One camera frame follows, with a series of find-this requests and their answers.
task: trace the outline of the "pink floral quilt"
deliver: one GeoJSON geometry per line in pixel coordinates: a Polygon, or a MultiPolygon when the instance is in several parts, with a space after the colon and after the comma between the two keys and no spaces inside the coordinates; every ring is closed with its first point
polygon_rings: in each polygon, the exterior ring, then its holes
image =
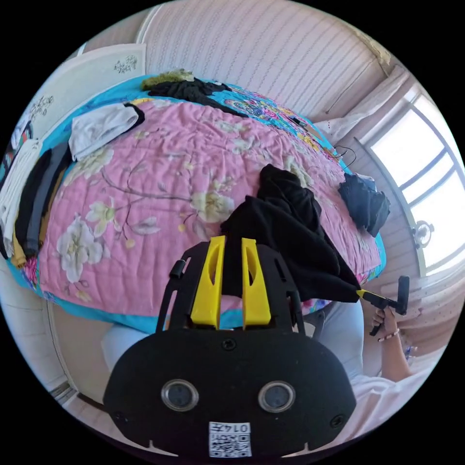
{"type": "Polygon", "coordinates": [[[322,226],[360,280],[380,264],[374,238],[357,230],[338,193],[342,168],[314,143],[192,103],[139,107],[145,122],[78,162],[60,187],[39,254],[43,292],[157,316],[175,261],[256,194],[268,163],[314,192],[322,226]]]}

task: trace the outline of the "qr code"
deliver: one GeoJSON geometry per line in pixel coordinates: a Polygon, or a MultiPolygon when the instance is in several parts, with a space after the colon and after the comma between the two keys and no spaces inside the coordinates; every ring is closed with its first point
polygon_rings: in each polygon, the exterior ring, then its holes
{"type": "Polygon", "coordinates": [[[210,457],[251,457],[250,423],[213,423],[209,425],[210,457]]]}

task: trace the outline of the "blue bedsheet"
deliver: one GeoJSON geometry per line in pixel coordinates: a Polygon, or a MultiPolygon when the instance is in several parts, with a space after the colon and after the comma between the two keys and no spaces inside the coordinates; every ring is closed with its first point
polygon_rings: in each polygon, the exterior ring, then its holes
{"type": "MultiPolygon", "coordinates": [[[[99,94],[97,97],[91,99],[81,108],[74,111],[59,126],[57,126],[52,131],[52,133],[44,140],[42,153],[61,142],[69,140],[71,136],[71,122],[73,118],[75,118],[76,116],[91,111],[95,108],[102,107],[104,105],[146,98],[147,92],[143,92],[142,90],[140,90],[140,84],[147,77],[148,76],[136,77],[134,79],[130,79],[129,81],[123,82],[99,94]]],[[[298,136],[298,133],[302,134],[301,131],[299,131],[298,129],[296,130],[295,125],[292,122],[290,122],[283,113],[276,114],[276,109],[280,109],[281,107],[278,107],[276,103],[274,103],[272,100],[269,100],[266,97],[263,97],[255,93],[250,93],[237,86],[230,85],[230,87],[233,90],[233,93],[228,91],[215,93],[211,96],[211,98],[222,103],[223,105],[227,105],[231,108],[234,108],[235,110],[247,113],[251,118],[257,119],[264,124],[273,125],[291,134],[294,134],[296,137],[298,136]]],[[[165,99],[178,102],[178,100],[176,99],[165,99]]],[[[311,124],[309,120],[303,118],[300,115],[299,118],[311,124]]],[[[322,146],[332,149],[332,146],[323,135],[321,135],[321,139],[319,140],[319,142],[322,146]]],[[[340,160],[340,164],[345,171],[351,173],[342,160],[340,160]]],[[[370,273],[369,279],[373,279],[379,276],[379,274],[383,271],[384,267],[386,266],[386,252],[380,235],[376,237],[376,244],[378,246],[381,257],[381,264],[370,273]]],[[[8,265],[11,269],[13,277],[20,286],[32,289],[40,297],[55,302],[56,304],[60,305],[66,312],[72,315],[92,320],[105,321],[109,323],[118,323],[121,325],[130,326],[134,329],[138,329],[149,334],[155,332],[157,323],[156,317],[154,318],[147,316],[131,316],[121,315],[117,313],[108,313],[106,311],[92,309],[89,307],[84,307],[81,305],[67,302],[65,300],[55,297],[54,295],[51,295],[50,293],[43,293],[40,289],[40,286],[34,286],[31,283],[31,281],[29,281],[24,270],[16,269],[10,262],[8,262],[8,265]]],[[[221,329],[232,328],[241,325],[241,309],[230,310],[222,314],[220,319],[221,329]]]]}

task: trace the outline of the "person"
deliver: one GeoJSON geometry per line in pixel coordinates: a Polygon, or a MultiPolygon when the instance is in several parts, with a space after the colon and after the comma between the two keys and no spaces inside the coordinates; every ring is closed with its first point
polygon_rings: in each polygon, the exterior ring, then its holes
{"type": "MultiPolygon", "coordinates": [[[[405,405],[432,370],[412,373],[403,353],[395,314],[387,308],[385,311],[377,310],[372,321],[373,326],[381,324],[376,335],[381,344],[381,376],[365,375],[362,357],[365,328],[360,301],[332,302],[323,311],[325,322],[318,340],[344,366],[357,403],[352,416],[334,441],[319,449],[301,453],[343,444],[378,427],[405,405]]],[[[147,336],[125,326],[111,327],[102,339],[108,369],[111,371],[129,347],[147,336]]]]}

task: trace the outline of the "window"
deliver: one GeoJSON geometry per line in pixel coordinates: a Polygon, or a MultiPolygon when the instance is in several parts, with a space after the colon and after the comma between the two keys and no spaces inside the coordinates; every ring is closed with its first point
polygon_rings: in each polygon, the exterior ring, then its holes
{"type": "Polygon", "coordinates": [[[465,167],[439,109],[420,94],[367,148],[399,188],[410,226],[424,233],[422,274],[465,260],[465,167]]]}

